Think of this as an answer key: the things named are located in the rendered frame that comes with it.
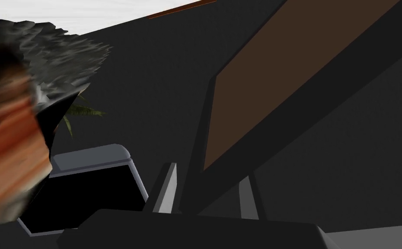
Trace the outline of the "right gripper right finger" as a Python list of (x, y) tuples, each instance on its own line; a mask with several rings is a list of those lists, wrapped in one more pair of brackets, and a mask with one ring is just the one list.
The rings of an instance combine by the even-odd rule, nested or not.
[(239, 183), (239, 203), (242, 219), (267, 220), (254, 172)]

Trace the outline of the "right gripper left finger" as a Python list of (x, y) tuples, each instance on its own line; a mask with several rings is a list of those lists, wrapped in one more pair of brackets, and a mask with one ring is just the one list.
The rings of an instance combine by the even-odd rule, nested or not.
[(143, 208), (144, 212), (171, 213), (177, 189), (176, 163), (163, 164)]

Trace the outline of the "black grey-framed appliance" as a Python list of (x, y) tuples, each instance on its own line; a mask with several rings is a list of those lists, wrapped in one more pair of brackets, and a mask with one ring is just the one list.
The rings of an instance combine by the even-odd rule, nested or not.
[(100, 209), (141, 211), (147, 191), (128, 150), (109, 144), (52, 157), (42, 181), (18, 223), (29, 236), (76, 229)]

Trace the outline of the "green fern plant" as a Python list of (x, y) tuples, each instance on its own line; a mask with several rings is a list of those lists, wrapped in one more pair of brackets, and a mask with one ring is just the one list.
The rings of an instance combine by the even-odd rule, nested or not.
[(62, 118), (64, 120), (66, 127), (70, 133), (70, 136), (73, 137), (72, 133), (72, 127), (70, 125), (70, 121), (68, 120), (67, 116), (100, 116), (102, 117), (105, 112), (95, 110), (91, 107), (84, 106), (84, 105), (78, 105), (78, 104), (72, 104), (69, 109), (66, 111), (66, 114)]

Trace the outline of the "brown door leaf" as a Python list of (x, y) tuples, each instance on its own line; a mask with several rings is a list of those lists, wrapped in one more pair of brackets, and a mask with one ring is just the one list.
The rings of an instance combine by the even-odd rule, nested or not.
[(216, 76), (202, 169), (399, 0), (287, 0)]

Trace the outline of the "brown and grey rough shape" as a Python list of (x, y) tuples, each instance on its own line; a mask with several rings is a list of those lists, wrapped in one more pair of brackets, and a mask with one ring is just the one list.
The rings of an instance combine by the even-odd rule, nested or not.
[(109, 50), (49, 22), (0, 19), (0, 224), (19, 218), (52, 170), (55, 129)]

